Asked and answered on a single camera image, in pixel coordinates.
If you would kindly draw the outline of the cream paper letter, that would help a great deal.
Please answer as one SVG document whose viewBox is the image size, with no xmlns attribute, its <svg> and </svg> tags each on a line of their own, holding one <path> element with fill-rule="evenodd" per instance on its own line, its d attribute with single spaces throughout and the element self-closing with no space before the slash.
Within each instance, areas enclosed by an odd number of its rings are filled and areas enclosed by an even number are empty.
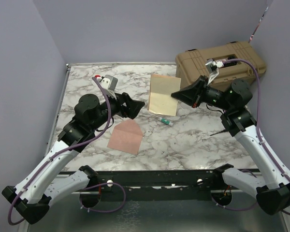
<svg viewBox="0 0 290 232">
<path fill-rule="evenodd" d="M 179 91 L 180 85 L 180 78 L 151 74 L 148 99 L 149 112 L 165 116 L 176 116 L 178 101 L 171 94 Z"/>
</svg>

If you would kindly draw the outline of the pink envelope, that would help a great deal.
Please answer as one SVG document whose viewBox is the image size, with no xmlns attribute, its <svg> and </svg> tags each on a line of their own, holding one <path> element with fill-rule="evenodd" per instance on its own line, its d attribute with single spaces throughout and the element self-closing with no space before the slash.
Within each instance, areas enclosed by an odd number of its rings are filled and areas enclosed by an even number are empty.
<svg viewBox="0 0 290 232">
<path fill-rule="evenodd" d="M 116 125 L 107 147 L 132 155 L 137 155 L 143 138 L 140 126 L 132 119 Z"/>
</svg>

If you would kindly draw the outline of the green glue stick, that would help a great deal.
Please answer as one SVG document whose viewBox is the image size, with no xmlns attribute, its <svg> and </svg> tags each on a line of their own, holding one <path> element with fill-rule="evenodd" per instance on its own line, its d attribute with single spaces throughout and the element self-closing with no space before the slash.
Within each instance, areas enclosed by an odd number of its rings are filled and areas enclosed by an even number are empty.
<svg viewBox="0 0 290 232">
<path fill-rule="evenodd" d="M 164 119 L 164 118 L 162 118 L 162 117 L 159 118 L 159 121 L 160 121 L 161 123 L 163 123 L 163 124 L 168 125 L 168 126 L 171 126 L 171 127 L 173 126 L 173 123 L 172 123 L 171 121 L 166 120 L 166 119 Z"/>
</svg>

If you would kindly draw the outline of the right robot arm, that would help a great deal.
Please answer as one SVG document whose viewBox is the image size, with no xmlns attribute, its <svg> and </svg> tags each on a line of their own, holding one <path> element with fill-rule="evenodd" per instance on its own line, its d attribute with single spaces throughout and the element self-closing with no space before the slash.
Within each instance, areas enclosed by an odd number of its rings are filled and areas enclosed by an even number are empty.
<svg viewBox="0 0 290 232">
<path fill-rule="evenodd" d="M 290 170 L 266 144 L 255 118 L 246 109 L 252 93 L 245 80 L 235 79 L 225 91 L 220 91 L 208 85 L 206 76 L 200 76 L 193 84 L 171 96 L 192 108 L 206 103 L 224 110 L 220 119 L 225 132 L 243 146 L 263 176 L 263 179 L 258 179 L 225 164 L 215 169 L 212 183 L 216 188 L 233 186 L 240 189 L 254 197 L 269 215 L 290 206 Z"/>
</svg>

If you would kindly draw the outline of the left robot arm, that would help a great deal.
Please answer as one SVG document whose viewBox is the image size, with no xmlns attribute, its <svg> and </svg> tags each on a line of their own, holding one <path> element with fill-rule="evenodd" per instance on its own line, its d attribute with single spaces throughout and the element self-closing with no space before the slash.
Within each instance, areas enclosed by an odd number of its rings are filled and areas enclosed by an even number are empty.
<svg viewBox="0 0 290 232">
<path fill-rule="evenodd" d="M 74 107 L 75 115 L 66 124 L 49 153 L 37 167 L 16 186 L 6 186 L 2 195 L 12 209 L 29 224 L 40 221 L 58 200 L 77 190 L 93 190 L 99 182 L 98 173 L 88 165 L 53 183 L 60 171 L 85 147 L 96 139 L 95 132 L 114 115 L 134 119 L 144 101 L 133 100 L 127 93 L 107 97 L 100 103 L 94 94 L 82 96 Z"/>
</svg>

